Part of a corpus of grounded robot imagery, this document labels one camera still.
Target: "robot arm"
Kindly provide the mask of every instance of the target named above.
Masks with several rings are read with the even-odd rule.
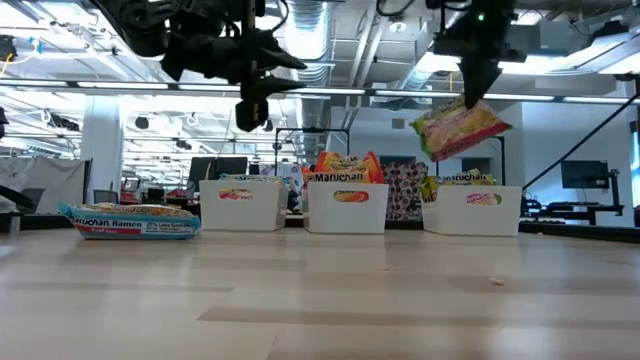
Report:
[[[286,0],[280,1],[286,6]],[[236,105],[236,122],[244,131],[252,131],[267,120],[268,96],[305,87],[266,75],[278,66],[306,69],[306,65],[280,48],[272,30],[254,27],[255,17],[265,14],[264,0],[91,2],[134,53],[164,55],[162,69],[174,80],[179,81],[183,71],[190,70],[240,84],[242,101]],[[242,21],[242,30],[236,21]]]

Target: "black metal frame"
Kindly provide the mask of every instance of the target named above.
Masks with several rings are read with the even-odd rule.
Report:
[[[274,165],[275,175],[278,176],[278,135],[282,131],[302,131],[303,133],[308,134],[318,134],[318,133],[328,133],[328,132],[341,132],[347,135],[347,155],[351,154],[351,136],[349,129],[318,129],[318,128],[276,128],[276,142],[275,142],[275,160]]]
[[[500,164],[502,167],[502,186],[507,185],[507,165],[505,164],[506,155],[505,151],[505,143],[504,136],[491,136],[490,139],[498,139],[500,141],[500,158],[502,163]],[[436,176],[440,176],[440,162],[436,161]]]

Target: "white plastic bin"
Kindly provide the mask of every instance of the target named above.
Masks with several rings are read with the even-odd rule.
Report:
[[[364,202],[340,202],[336,193],[365,192]],[[305,228],[314,233],[383,234],[389,185],[310,182],[304,209]]]
[[[221,198],[236,189],[245,198]],[[288,193],[276,182],[200,181],[203,230],[275,231],[284,227]]]
[[[470,203],[498,195],[499,204]],[[517,186],[440,186],[432,203],[422,203],[424,229],[443,235],[518,235],[522,189]]]

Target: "ceiling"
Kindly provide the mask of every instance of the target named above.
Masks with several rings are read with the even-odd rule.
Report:
[[[291,3],[314,0],[290,0]],[[388,8],[401,6],[405,0],[388,1]],[[420,61],[426,51],[434,31],[439,26],[437,14],[427,11],[421,1],[405,13],[400,21],[406,26],[402,32],[393,32],[390,25],[393,21],[373,16],[371,13],[373,0],[332,1],[328,9],[329,51],[323,59],[307,60],[308,64],[320,64],[328,68],[329,80],[324,84],[331,87],[353,87],[362,83],[364,87],[388,86],[404,79]],[[543,16],[544,20],[556,22],[568,19],[589,19],[600,14],[615,12],[630,5],[630,1],[616,0],[584,0],[584,1],[518,1],[518,14],[528,24],[535,24]],[[276,18],[259,19],[259,27],[271,27],[278,21]],[[292,41],[291,33],[295,31],[287,25],[275,33],[281,44],[291,51],[304,49],[308,43]],[[358,72],[353,73],[354,59],[358,58],[360,38],[369,31],[369,40],[365,52],[361,55]],[[376,33],[380,33],[379,42]],[[135,81],[135,82],[170,82],[172,81],[160,69],[158,59],[143,59],[133,54],[122,39],[113,30],[104,16],[86,1],[51,0],[51,1],[7,1],[0,3],[0,35],[16,37],[16,46],[20,59],[29,56],[34,49],[30,39],[39,39],[43,53],[33,56],[28,61],[10,64],[4,77],[25,79],[60,79],[65,81]],[[285,70],[276,71],[278,76],[290,77]],[[587,95],[601,95],[610,92],[610,77],[582,77],[585,84],[579,91]],[[537,94],[548,91],[560,91],[563,81],[579,81],[577,77],[545,80],[536,76],[502,75],[496,82],[493,92]],[[186,72],[181,82],[223,83],[222,80],[208,80],[196,73]],[[425,84],[433,90],[461,91],[462,79],[457,72],[433,74]],[[11,125],[8,133],[14,134],[66,134],[68,139],[30,139],[33,148],[58,151],[62,156],[79,156],[80,139],[73,138],[72,133],[47,125],[47,114],[62,115],[77,122],[80,127],[84,119],[83,94],[71,93],[38,93],[2,91],[0,106],[7,110]],[[331,104],[343,107],[344,97],[334,97]],[[185,101],[184,97],[124,95],[122,103],[127,109],[126,136],[136,140],[128,140],[125,145],[125,168],[148,167],[145,174],[152,174],[167,181],[179,179],[180,171],[188,170],[189,162],[185,161],[194,154],[217,154],[234,151],[232,143],[223,145],[225,139],[241,140],[243,146],[236,146],[236,152],[256,154],[261,161],[273,160],[273,132],[263,129],[246,134],[237,129],[233,107],[237,98],[233,97],[194,97]],[[299,127],[304,125],[301,113],[301,99],[275,98],[269,100],[270,119],[276,127]],[[363,106],[368,106],[364,99]],[[367,128],[366,117],[375,113],[377,117],[391,117],[385,109],[368,109],[356,118],[355,131]],[[150,119],[148,130],[140,130],[135,126],[135,119],[145,116]],[[174,141],[140,140],[144,136],[180,136],[184,139],[197,138],[190,143],[191,151],[176,147]],[[311,137],[300,133],[282,133],[292,144],[283,148],[285,156],[296,159],[296,153],[309,155],[322,149],[323,137]],[[4,154],[21,154],[28,156],[34,150],[25,149],[15,140],[3,139],[0,151]],[[159,163],[158,157],[170,157],[176,161]]]

